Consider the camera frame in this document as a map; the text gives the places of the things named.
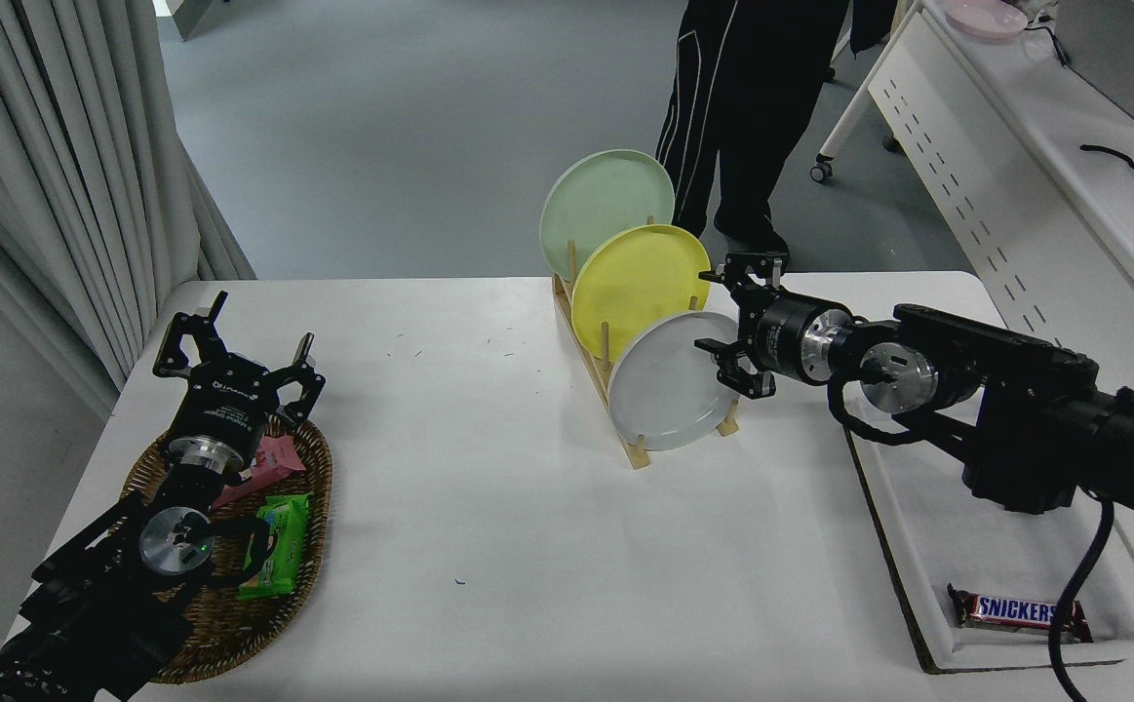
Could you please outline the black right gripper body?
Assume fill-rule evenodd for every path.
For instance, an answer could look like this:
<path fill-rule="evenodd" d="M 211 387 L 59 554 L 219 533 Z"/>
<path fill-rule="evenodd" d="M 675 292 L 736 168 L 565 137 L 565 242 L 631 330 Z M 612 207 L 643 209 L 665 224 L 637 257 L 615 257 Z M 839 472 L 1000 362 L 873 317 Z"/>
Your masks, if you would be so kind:
<path fill-rule="evenodd" d="M 816 302 L 809 296 L 767 296 L 741 303 L 737 342 L 758 370 L 815 381 L 802 350 L 815 319 Z"/>

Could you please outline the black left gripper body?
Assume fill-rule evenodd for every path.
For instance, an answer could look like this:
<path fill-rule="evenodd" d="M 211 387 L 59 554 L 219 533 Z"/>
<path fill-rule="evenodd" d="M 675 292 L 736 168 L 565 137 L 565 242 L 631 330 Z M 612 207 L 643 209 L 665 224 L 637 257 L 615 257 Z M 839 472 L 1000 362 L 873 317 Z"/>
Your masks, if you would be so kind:
<path fill-rule="evenodd" d="M 272 412 L 280 405 L 268 367 L 225 356 L 189 370 L 186 396 L 169 428 L 169 445 L 209 440 L 242 457 L 254 456 Z"/>

